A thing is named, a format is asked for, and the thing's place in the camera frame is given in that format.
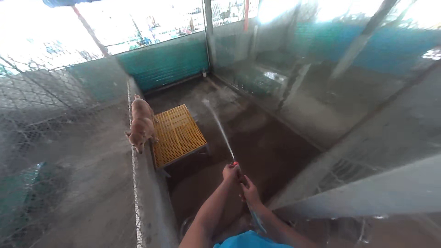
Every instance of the person's arm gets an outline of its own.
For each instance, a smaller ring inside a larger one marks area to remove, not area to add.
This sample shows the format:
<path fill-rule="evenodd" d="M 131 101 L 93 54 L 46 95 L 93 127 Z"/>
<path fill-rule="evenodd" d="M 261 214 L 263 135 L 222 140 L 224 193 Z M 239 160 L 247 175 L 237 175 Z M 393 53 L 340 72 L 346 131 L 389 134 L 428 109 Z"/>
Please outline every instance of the person's arm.
<path fill-rule="evenodd" d="M 199 209 L 179 248 L 207 248 L 212 245 L 214 229 L 221 218 L 228 191 L 237 181 L 238 170 L 237 165 L 225 166 L 222 171 L 224 180 Z"/>
<path fill-rule="evenodd" d="M 250 207 L 256 212 L 256 215 L 262 220 L 263 226 L 267 231 L 268 236 L 275 242 L 280 244 L 287 244 L 295 248 L 316 248 L 316 244 L 308 238 L 300 235 L 294 229 L 283 223 L 271 210 L 269 210 L 260 201 L 259 193 L 256 186 L 251 180 L 245 176 L 249 188 L 242 183 L 244 194 L 242 200 L 248 200 Z"/>

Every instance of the hand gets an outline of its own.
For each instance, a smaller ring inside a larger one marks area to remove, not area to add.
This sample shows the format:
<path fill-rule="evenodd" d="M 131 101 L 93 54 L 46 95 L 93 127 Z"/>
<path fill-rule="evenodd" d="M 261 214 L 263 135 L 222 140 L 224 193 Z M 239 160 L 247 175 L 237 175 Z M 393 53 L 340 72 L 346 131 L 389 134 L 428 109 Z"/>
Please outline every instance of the hand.
<path fill-rule="evenodd" d="M 256 186 L 246 175 L 244 175 L 244 177 L 247 180 L 248 187 L 243 185 L 243 183 L 240 183 L 240 186 L 243 190 L 243 195 L 239 196 L 242 198 L 242 201 L 245 202 L 248 200 L 248 203 L 251 205 L 252 208 L 262 205 L 262 201 L 260 200 L 259 192 L 257 192 Z"/>
<path fill-rule="evenodd" d="M 224 181 L 233 182 L 234 180 L 237 180 L 238 172 L 239 165 L 226 165 L 224 170 L 222 171 Z"/>

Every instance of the blue shirt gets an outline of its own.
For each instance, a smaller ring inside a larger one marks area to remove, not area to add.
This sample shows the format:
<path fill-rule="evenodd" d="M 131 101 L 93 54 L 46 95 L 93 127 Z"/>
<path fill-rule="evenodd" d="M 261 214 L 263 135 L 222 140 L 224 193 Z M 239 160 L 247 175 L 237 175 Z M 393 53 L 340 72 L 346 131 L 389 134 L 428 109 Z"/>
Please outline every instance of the blue shirt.
<path fill-rule="evenodd" d="M 264 238 L 255 231 L 248 231 L 226 239 L 222 244 L 213 248 L 292 248 L 285 244 L 276 244 L 271 239 Z"/>

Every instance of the dog's head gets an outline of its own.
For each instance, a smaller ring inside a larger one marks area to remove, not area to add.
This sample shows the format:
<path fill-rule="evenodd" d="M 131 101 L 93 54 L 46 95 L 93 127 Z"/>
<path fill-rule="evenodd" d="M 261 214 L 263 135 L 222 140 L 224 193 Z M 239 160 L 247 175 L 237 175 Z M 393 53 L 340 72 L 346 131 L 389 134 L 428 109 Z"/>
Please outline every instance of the dog's head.
<path fill-rule="evenodd" d="M 130 144 L 136 149 L 139 154 L 144 151 L 144 143 L 146 142 L 146 132 L 132 133 L 131 131 L 124 132 L 129 139 Z"/>

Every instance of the dog's leg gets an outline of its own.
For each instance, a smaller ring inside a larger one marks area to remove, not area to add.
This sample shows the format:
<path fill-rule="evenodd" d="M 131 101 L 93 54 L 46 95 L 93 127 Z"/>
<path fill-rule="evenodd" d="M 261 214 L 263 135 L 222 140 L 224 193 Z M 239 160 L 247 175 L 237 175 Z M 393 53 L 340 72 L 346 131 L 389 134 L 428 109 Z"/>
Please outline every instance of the dog's leg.
<path fill-rule="evenodd" d="M 152 114 L 152 119 L 151 119 L 151 120 L 154 120 L 156 123 L 158 123 L 159 120 L 158 120 L 158 118 L 155 116 L 155 113 L 153 112 L 153 109 L 152 109 L 152 108 L 150 108 L 150 113 Z"/>
<path fill-rule="evenodd" d="M 159 139 L 158 139 L 158 136 L 156 136 L 156 133 L 152 134 L 152 138 L 155 143 L 159 142 Z"/>

